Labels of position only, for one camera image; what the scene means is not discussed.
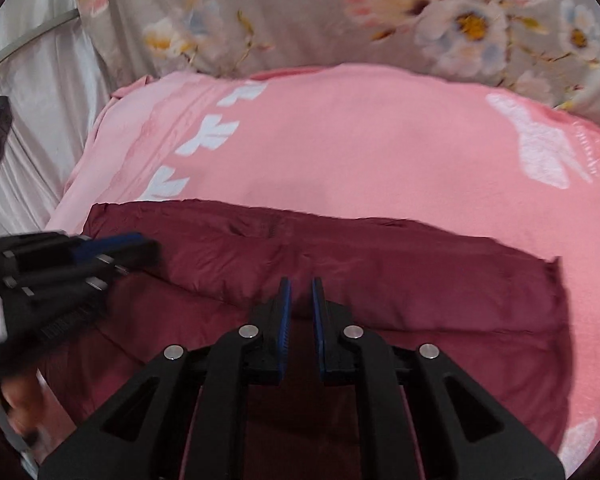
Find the maroon garment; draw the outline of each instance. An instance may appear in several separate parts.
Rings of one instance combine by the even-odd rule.
[[[408,220],[333,219],[218,202],[96,205],[85,234],[138,231],[162,245],[125,278],[110,316],[43,364],[84,420],[165,346],[214,343],[292,281],[290,362],[279,388],[250,388],[245,478],[357,478],[352,388],[318,381],[310,281],[387,342],[438,345],[553,450],[568,414],[571,341],[558,263],[489,238]]]

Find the pink fabric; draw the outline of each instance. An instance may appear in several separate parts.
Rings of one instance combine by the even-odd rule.
[[[503,89],[371,65],[136,83],[90,133],[48,227],[94,203],[201,198],[384,216],[561,256],[573,318],[569,471],[600,437],[600,129]]]

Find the skin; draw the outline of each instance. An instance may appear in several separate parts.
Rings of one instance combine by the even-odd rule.
[[[4,380],[2,394],[12,407],[9,420],[13,429],[21,435],[35,430],[45,413],[42,387],[36,377],[36,369],[32,368],[17,377]]]

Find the pink sheet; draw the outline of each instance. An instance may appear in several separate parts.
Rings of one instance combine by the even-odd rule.
[[[49,229],[94,203],[201,198],[411,218],[562,257],[574,389],[560,457],[600,438],[600,129],[503,89],[371,65],[120,89]]]

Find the floral fabric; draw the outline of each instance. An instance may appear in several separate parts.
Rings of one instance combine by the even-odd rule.
[[[78,0],[113,79],[380,62],[600,124],[596,0]]]

